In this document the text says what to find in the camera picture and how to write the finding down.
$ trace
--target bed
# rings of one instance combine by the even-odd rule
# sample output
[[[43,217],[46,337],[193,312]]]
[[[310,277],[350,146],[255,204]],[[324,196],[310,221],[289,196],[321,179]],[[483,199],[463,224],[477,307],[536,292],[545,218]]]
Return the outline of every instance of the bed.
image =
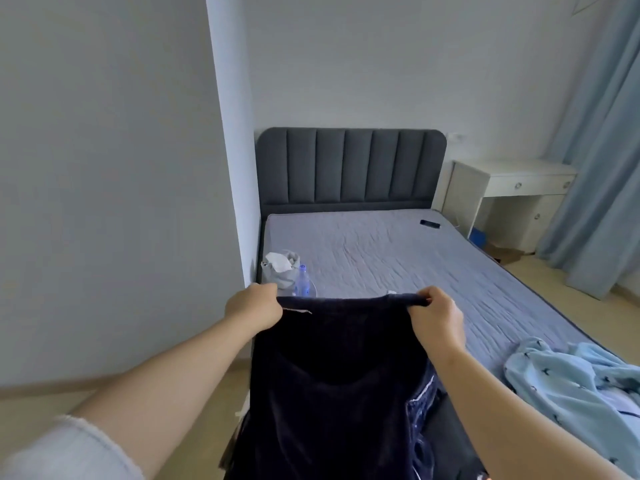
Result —
[[[299,253],[323,298],[443,288],[465,314],[469,351],[497,376],[521,339],[591,341],[430,209],[445,148],[436,130],[266,130],[256,148],[262,255]]]

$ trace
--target blue curtain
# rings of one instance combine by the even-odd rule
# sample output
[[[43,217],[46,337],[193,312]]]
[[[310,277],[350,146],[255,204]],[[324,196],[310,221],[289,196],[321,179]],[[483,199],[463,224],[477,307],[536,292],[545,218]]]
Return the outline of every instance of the blue curtain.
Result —
[[[545,158],[579,170],[537,254],[603,298],[640,254],[640,0],[618,0]]]

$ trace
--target drawer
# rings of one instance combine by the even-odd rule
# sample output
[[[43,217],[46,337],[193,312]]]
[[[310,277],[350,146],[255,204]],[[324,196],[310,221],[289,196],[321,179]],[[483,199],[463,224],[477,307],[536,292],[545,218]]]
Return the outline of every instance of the drawer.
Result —
[[[512,195],[560,195],[567,193],[575,175],[527,175],[524,177],[491,177],[485,197]]]

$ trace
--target water bottle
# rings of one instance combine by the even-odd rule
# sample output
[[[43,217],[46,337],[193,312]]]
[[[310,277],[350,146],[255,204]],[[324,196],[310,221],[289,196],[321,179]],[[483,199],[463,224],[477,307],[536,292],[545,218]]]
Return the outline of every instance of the water bottle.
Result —
[[[294,290],[295,296],[309,296],[311,289],[311,281],[307,274],[307,266],[300,265],[300,272],[298,273],[298,279],[296,281],[296,288]]]

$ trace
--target wooden floor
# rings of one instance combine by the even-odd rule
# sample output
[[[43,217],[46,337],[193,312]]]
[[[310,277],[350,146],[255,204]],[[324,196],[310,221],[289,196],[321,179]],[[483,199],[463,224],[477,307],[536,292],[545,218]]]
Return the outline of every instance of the wooden floor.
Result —
[[[507,265],[594,339],[628,362],[640,364],[640,308],[616,295],[598,301],[564,286],[563,273],[533,257]],[[249,383],[247,368],[229,371],[200,418],[157,477],[161,480],[217,480],[218,461],[237,424]],[[90,392],[0,401],[0,458],[41,434],[49,419],[72,409]]]

